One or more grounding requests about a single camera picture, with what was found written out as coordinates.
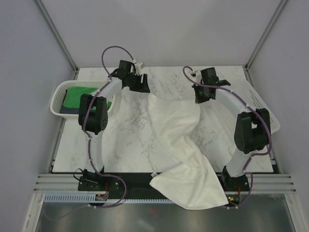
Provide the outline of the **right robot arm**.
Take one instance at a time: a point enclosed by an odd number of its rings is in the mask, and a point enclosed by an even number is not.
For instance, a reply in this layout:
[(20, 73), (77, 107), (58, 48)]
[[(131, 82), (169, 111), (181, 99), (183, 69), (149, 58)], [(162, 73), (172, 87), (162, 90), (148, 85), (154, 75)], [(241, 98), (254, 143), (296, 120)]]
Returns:
[(220, 80), (214, 67), (193, 71), (197, 104), (216, 100), (236, 119), (234, 143), (236, 150), (221, 173), (221, 186), (228, 191), (247, 191), (246, 169), (255, 156), (271, 144), (270, 112), (253, 108), (237, 94), (227, 80)]

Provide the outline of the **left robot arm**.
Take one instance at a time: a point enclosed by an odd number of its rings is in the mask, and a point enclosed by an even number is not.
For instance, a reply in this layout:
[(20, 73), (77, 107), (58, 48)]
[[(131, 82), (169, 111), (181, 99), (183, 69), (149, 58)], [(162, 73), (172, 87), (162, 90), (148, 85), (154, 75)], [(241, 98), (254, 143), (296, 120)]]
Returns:
[(86, 136), (87, 165), (85, 171), (92, 172), (89, 185), (94, 190), (105, 187), (102, 159), (102, 137), (108, 125), (107, 103), (124, 88), (139, 93), (150, 93), (147, 74), (142, 73), (144, 63), (136, 61), (119, 62), (119, 67), (109, 74), (107, 82), (91, 94), (82, 94), (78, 123)]

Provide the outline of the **white fluffy towel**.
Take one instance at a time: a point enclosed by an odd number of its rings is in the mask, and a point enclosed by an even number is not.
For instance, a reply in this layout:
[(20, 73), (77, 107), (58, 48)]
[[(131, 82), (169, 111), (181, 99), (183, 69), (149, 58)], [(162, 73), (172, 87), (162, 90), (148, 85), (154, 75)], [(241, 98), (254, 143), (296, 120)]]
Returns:
[(208, 159), (189, 138), (200, 119), (200, 106), (190, 101), (165, 101), (154, 94), (147, 98), (154, 135), (179, 164), (154, 177), (150, 186), (187, 210), (203, 210), (228, 203)]

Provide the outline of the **green towel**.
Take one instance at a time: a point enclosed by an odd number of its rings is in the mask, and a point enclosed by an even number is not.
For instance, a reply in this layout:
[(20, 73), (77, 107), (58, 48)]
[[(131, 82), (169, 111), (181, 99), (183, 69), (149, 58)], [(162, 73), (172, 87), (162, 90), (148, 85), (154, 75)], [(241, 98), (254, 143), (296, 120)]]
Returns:
[(79, 87), (73, 86), (69, 87), (65, 91), (65, 97), (62, 105), (68, 107), (80, 107), (80, 98), (83, 94), (91, 94), (97, 91), (95, 87)]

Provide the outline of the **dark blue towel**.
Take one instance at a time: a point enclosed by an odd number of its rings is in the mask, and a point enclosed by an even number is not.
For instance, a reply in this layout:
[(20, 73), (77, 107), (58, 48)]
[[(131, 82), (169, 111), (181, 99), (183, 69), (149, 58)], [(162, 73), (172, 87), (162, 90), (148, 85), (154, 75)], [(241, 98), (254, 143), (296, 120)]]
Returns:
[(78, 107), (68, 107), (68, 106), (62, 105), (60, 108), (60, 113), (69, 114), (69, 115), (78, 115), (79, 108)]

